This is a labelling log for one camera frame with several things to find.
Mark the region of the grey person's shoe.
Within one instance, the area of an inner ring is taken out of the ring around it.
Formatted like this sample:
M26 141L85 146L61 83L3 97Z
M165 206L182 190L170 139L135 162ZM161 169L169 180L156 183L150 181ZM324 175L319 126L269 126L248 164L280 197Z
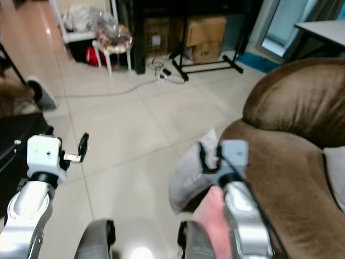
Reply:
M52 94L44 87L44 84L37 77L29 77L25 80L28 88L31 88L34 96L34 103L42 111L54 111L58 109L58 105Z

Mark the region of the brown sofa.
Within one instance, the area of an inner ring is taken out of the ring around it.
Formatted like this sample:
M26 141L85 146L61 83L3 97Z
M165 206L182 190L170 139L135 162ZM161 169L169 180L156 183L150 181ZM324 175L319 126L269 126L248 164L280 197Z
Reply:
M345 259L345 214L323 154L345 146L345 58L308 58L269 72L221 139L249 145L247 181L273 225L278 259Z

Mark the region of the white plastic stool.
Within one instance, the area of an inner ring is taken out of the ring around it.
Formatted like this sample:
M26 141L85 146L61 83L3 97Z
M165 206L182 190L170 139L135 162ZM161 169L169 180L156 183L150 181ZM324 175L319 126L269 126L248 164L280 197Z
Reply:
M92 45L94 47L94 50L96 51L95 56L97 66L102 67L103 63L105 63L110 78L113 78L113 56L116 57L116 59L118 60L119 66L122 66L119 57L122 54L125 54L127 57L128 72L134 72L132 65L131 47L127 47L125 45L106 46L101 44L97 40L93 40Z

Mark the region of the red container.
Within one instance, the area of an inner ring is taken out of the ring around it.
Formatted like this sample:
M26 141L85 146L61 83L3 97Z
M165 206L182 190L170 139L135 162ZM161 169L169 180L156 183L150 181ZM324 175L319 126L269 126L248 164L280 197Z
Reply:
M97 50L95 47L87 47L85 60L89 66L102 67L106 65L107 58L101 50Z

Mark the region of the printed brown cardboard box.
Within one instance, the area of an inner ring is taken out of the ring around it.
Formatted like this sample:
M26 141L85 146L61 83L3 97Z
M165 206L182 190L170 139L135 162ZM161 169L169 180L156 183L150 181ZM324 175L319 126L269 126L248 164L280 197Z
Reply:
M221 55L222 42L199 44L189 47L188 50L194 64L214 62Z

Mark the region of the grey table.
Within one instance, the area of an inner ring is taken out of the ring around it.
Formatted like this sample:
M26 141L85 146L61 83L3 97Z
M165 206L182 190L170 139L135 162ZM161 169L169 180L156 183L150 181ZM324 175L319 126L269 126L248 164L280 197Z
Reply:
M345 52L345 20L301 22L295 28L304 36L297 39L296 47L291 54L284 58L286 63L310 57L321 57L323 53L336 54ZM321 43L317 49L300 53L310 38Z

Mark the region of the large brown cardboard box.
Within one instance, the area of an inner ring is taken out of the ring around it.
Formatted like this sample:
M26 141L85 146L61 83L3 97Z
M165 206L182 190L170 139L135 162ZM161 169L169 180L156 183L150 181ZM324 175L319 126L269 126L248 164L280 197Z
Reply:
M191 17L187 23L185 46L221 43L226 31L227 19L224 16Z

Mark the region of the white power strip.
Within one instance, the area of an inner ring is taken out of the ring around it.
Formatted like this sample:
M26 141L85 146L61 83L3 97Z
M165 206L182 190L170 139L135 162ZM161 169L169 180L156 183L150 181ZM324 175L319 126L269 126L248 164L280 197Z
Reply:
M168 69L161 69L161 71L158 73L158 78L160 80L171 82L172 72L168 71Z

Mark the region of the light grey cushion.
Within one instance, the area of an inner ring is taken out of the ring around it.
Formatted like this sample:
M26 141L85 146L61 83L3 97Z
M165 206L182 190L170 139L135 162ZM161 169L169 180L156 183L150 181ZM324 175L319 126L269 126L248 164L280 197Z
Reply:
M324 148L326 173L331 193L345 214L345 146Z

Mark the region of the person's bare leg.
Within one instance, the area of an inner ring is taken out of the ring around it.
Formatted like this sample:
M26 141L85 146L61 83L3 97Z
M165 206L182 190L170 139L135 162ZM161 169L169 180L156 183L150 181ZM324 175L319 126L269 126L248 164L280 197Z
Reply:
M35 92L12 77L5 71L0 72L0 109L3 117L24 114L35 105Z

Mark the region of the glass door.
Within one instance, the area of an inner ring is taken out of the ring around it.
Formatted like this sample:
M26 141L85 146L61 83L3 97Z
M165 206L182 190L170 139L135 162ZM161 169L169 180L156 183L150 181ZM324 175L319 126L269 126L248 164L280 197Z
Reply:
M307 20L318 0L265 0L268 11L260 27L256 49L274 59L283 59L296 38L295 25Z

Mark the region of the white shelf rack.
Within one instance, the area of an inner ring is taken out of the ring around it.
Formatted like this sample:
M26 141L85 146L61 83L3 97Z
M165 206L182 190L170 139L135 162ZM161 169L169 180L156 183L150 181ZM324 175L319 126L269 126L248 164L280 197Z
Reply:
M113 15L118 22L118 0L49 0L49 5L53 12L54 18L58 24L60 35L64 44L72 42L86 41L95 39L95 34L92 31L71 31L66 27L63 20L63 15L66 15L71 7L86 7L103 10L104 12Z

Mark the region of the dark narrow cardboard box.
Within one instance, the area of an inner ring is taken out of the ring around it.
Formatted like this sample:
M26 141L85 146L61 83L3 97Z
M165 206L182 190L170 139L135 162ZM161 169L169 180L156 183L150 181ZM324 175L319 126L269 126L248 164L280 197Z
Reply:
M144 20L146 57L169 54L170 18L148 18Z

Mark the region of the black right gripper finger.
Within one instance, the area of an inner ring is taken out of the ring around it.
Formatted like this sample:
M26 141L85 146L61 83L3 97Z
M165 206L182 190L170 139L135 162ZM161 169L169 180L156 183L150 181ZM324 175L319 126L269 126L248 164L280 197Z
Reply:
M207 153L205 146L198 143L198 157L202 174L215 174L216 173L216 156L215 153L210 155Z

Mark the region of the clear plastic bag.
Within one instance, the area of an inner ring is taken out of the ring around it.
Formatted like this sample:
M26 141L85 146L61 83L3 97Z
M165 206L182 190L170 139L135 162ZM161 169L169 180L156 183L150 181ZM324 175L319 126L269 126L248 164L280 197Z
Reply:
M106 12L93 14L93 32L97 45L111 53L129 52L133 37L125 25L119 24L116 18Z

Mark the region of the blue floor mat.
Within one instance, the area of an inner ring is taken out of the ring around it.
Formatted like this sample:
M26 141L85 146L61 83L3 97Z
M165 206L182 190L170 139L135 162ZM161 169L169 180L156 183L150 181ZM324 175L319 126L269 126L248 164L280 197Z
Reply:
M276 63L262 56L256 55L251 52L244 52L244 54L239 55L236 59L237 61L245 64L246 66L255 69L256 71L268 73L276 68Z

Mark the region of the pale cloth pile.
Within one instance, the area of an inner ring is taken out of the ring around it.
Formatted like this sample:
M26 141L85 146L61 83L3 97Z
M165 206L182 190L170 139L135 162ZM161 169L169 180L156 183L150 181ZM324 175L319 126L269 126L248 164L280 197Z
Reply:
M106 10L89 5L72 5L62 14L61 21L69 32L93 32L97 24L107 17Z

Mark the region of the pink cushion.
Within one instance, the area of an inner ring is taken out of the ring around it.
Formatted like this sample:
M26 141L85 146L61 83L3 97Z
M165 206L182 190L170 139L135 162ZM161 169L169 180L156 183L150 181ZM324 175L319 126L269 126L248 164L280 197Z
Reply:
M209 234L216 259L232 259L230 230L224 217L223 192L212 186L192 215Z

